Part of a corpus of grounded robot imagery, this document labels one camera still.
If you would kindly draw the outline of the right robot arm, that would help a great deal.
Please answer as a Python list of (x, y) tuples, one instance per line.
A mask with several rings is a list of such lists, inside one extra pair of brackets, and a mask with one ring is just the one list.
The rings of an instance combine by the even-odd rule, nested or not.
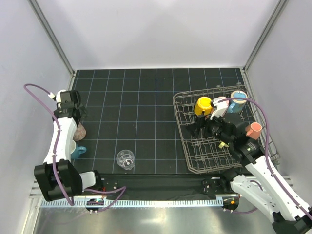
[(234, 113), (213, 118), (200, 116), (186, 129), (192, 137), (198, 137), (203, 131), (205, 138), (215, 137), (229, 146), (231, 156), (258, 180), (264, 190), (234, 168), (223, 173), (226, 185), (260, 210), (277, 234), (308, 232), (312, 228), (311, 206), (299, 197), (266, 158), (259, 141), (247, 136), (247, 126), (248, 123)]

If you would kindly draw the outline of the brown floral mug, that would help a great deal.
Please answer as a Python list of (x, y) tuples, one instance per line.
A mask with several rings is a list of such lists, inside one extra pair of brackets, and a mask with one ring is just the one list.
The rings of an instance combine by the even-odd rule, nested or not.
[(261, 135), (262, 129), (263, 129), (263, 127), (260, 123), (253, 122), (245, 128), (246, 136), (250, 137), (254, 140), (258, 140), (260, 135)]

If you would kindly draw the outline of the yellow mug black handle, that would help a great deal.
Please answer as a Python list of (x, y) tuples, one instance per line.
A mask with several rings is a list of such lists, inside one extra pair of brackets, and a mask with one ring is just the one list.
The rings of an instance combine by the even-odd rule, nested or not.
[(212, 106), (211, 106), (211, 99), (209, 97), (203, 96), (200, 97), (197, 102), (196, 105), (194, 107), (194, 113), (196, 116), (200, 116), (200, 115), (209, 115), (212, 111)]

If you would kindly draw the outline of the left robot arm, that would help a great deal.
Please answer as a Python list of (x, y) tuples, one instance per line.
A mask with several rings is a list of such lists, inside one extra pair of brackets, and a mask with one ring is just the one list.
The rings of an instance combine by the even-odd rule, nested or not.
[(70, 199), (82, 195), (84, 189), (103, 186), (98, 171), (79, 173), (71, 163), (74, 134), (86, 116), (80, 93), (60, 90), (54, 100), (57, 108), (49, 112), (54, 127), (50, 148), (44, 162), (34, 168), (35, 179), (46, 201)]

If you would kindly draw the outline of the blue butterfly mug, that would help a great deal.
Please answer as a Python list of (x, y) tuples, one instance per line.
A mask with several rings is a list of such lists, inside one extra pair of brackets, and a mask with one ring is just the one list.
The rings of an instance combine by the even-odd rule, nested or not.
[[(236, 90), (231, 93), (232, 98), (248, 98), (248, 95), (244, 91)], [(244, 99), (233, 99), (230, 100), (227, 113), (240, 113), (246, 104)]]

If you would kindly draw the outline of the cream yellow faceted mug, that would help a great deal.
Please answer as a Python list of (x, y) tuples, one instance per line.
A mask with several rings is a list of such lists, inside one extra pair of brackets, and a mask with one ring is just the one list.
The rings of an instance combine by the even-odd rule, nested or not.
[(229, 145), (226, 144), (226, 143), (224, 143), (224, 142), (221, 142), (221, 143), (219, 144), (218, 147), (219, 147), (220, 149), (222, 149), (222, 148), (224, 148), (224, 147), (229, 148)]

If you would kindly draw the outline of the pink faceted mug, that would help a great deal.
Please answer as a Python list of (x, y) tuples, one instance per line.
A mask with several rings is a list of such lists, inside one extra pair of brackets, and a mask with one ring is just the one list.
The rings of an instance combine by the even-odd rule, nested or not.
[(229, 101), (226, 100), (226, 97), (217, 97), (212, 100), (212, 104), (215, 108), (228, 108)]

